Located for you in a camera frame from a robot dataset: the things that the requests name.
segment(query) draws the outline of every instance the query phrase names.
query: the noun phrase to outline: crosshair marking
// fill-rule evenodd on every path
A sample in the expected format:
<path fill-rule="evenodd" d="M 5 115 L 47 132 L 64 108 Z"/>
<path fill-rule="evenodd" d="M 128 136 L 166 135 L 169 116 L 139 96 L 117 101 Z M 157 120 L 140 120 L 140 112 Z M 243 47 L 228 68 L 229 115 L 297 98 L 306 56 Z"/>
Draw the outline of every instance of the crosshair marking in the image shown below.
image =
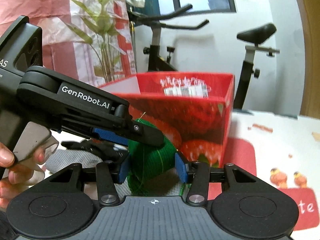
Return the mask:
<path fill-rule="evenodd" d="M 158 204 L 158 203 L 161 202 L 161 201 L 156 200 L 156 199 L 153 199 L 153 200 L 151 200 L 151 201 L 149 201 L 149 202 L 151 202 L 151 204 L 155 205 L 155 204 Z"/>

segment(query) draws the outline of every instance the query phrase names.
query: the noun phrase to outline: cartoon character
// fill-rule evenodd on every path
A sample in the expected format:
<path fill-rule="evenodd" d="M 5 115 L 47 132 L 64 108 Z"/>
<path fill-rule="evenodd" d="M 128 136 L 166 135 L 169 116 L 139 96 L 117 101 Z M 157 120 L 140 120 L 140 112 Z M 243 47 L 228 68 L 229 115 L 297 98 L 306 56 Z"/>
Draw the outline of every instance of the cartoon character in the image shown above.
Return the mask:
<path fill-rule="evenodd" d="M 278 168 L 273 168 L 270 171 L 270 181 L 275 184 L 278 188 L 288 188 L 287 179 L 288 176 L 284 172 L 280 171 Z"/>
<path fill-rule="evenodd" d="M 294 183 L 298 187 L 307 187 L 307 178 L 305 176 L 303 176 L 298 171 L 296 171 L 293 175 L 294 175 Z"/>

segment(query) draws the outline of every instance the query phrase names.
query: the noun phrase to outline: metal screw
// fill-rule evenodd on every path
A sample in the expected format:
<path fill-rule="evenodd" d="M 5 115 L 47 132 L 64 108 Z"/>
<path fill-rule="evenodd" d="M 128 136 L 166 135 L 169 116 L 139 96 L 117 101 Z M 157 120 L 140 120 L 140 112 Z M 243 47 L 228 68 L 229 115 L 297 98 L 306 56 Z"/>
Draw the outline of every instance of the metal screw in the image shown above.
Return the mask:
<path fill-rule="evenodd" d="M 189 197 L 189 200 L 193 203 L 201 203 L 202 201 L 204 201 L 204 197 L 201 195 L 191 195 Z"/>
<path fill-rule="evenodd" d="M 104 203 L 112 203 L 114 201 L 116 201 L 116 196 L 115 195 L 104 195 L 101 197 L 101 201 L 104 202 Z"/>

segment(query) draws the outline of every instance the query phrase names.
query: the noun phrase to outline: bike seat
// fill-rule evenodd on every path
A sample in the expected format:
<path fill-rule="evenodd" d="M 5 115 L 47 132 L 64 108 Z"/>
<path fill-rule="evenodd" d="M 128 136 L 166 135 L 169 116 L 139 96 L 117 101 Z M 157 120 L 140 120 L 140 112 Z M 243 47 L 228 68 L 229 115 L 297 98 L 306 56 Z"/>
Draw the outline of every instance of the bike seat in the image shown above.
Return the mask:
<path fill-rule="evenodd" d="M 247 30 L 237 34 L 237 39 L 260 45 L 269 39 L 277 28 L 273 23 L 268 23 L 255 29 Z"/>

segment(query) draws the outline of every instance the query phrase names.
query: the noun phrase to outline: exercise bike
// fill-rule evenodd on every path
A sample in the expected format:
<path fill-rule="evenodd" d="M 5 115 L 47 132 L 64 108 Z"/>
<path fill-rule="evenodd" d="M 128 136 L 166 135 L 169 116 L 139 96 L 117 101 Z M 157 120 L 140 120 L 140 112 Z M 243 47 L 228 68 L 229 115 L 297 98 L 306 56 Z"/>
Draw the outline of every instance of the exercise bike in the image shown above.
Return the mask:
<path fill-rule="evenodd" d="M 260 26 L 255 29 L 247 30 L 244 32 L 240 32 L 237 34 L 237 39 L 241 41 L 246 41 L 249 43 L 253 43 L 252 45 L 245 46 L 245 57 L 242 64 L 242 70 L 240 74 L 240 80 L 235 96 L 235 100 L 233 102 L 234 109 L 242 109 L 245 97 L 248 92 L 249 83 L 251 76 L 254 78 L 259 78 L 260 70 L 253 69 L 253 60 L 256 51 L 267 52 L 267 56 L 274 57 L 275 53 L 280 53 L 278 49 L 260 47 L 262 43 L 264 43 L 267 39 L 269 39 L 275 32 L 277 31 L 275 25 L 273 23 L 268 23 L 263 26 Z"/>
<path fill-rule="evenodd" d="M 160 16 L 147 16 L 134 11 L 128 11 L 129 21 L 134 22 L 136 26 L 146 25 L 151 27 L 152 30 L 152 42 L 150 47 L 143 49 L 143 54 L 149 55 L 148 72 L 151 71 L 177 71 L 171 64 L 171 54 L 174 53 L 175 48 L 167 46 L 167 52 L 169 55 L 165 60 L 160 56 L 160 36 L 161 29 L 173 29 L 173 30 L 199 30 L 209 23 L 209 20 L 204 20 L 197 26 L 183 26 L 183 25 L 169 25 L 160 22 L 161 20 L 169 20 L 178 16 L 182 16 L 186 11 L 192 9 L 191 4 L 187 4 L 172 13 L 160 15 Z"/>

